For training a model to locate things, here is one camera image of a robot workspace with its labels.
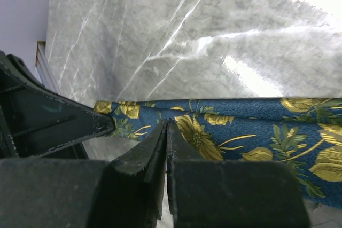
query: yellow leaf pattern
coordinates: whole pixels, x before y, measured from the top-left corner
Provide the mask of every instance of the yellow leaf pattern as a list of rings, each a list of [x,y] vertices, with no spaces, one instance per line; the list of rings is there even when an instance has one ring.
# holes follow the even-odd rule
[[[120,102],[120,109],[130,119],[139,119],[140,105],[133,101]]]
[[[204,114],[204,119],[207,120],[210,125],[226,125],[228,121],[231,124],[233,122],[234,117],[206,113]]]
[[[307,112],[313,106],[328,101],[329,98],[282,98],[282,105],[291,112]]]
[[[290,131],[287,133],[287,138],[290,138],[291,136],[293,136],[293,133],[294,133],[294,129],[291,128]]]
[[[94,111],[108,114],[112,112],[112,103],[109,101],[96,101]]]
[[[320,124],[323,130],[320,130],[322,139],[327,143],[342,146],[342,127],[339,125]]]
[[[320,151],[310,171],[328,182],[342,182],[342,147],[333,146]]]
[[[119,101],[118,104],[137,105],[137,102],[136,101]]]
[[[257,147],[250,152],[242,153],[245,160],[272,160],[273,153],[264,147]]]
[[[175,117],[184,139],[208,160],[223,160],[219,148],[211,141],[211,136],[189,115]]]
[[[175,110],[179,110],[179,111],[183,111],[184,109],[180,106],[175,106],[175,107],[172,107],[170,109],[175,109]]]

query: floor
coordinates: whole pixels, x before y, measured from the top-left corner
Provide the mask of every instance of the floor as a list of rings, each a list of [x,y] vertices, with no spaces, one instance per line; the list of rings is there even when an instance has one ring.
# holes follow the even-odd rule
[[[50,0],[46,56],[62,93],[102,100],[342,97],[342,0]],[[135,145],[98,138],[92,158]],[[313,227],[340,210],[306,202]],[[165,208],[159,227],[172,227]]]

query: yellow flower pattern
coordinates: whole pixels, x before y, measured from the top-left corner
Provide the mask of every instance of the yellow flower pattern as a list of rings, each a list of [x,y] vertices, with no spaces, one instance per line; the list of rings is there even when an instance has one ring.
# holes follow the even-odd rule
[[[205,126],[199,125],[195,118],[189,115],[175,117],[177,125],[184,139],[208,160],[223,160],[220,150],[211,141],[209,133],[204,131]]]

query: fabric fold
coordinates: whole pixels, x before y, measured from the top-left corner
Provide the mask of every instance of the fabric fold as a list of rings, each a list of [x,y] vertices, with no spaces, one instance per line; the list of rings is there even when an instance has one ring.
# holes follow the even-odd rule
[[[342,98],[97,101],[95,111],[113,117],[112,136],[138,141],[174,119],[204,158],[282,162],[305,197],[342,208]]]

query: black plastic part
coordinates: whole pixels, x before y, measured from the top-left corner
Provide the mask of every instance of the black plastic part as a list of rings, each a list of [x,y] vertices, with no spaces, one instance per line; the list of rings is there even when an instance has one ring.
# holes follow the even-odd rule
[[[0,161],[0,227],[155,228],[165,180],[166,126],[113,162]]]
[[[0,52],[0,129],[0,158],[87,158],[83,146],[74,145],[110,134],[115,125],[111,117],[46,89],[21,59]]]
[[[175,228],[310,227],[285,165],[204,160],[174,121],[167,131],[167,181]]]
[[[204,160],[204,158],[195,151],[190,144],[188,144],[176,122],[172,119],[168,122],[167,127],[167,152],[166,152],[166,165],[167,165],[167,197],[169,201],[170,213],[173,215],[174,203],[172,195],[172,161],[173,160]]]
[[[155,228],[164,195],[166,128],[167,120],[160,121],[144,141],[112,162],[118,181],[112,196],[115,215],[104,213],[100,201],[94,215],[102,217],[91,227]]]

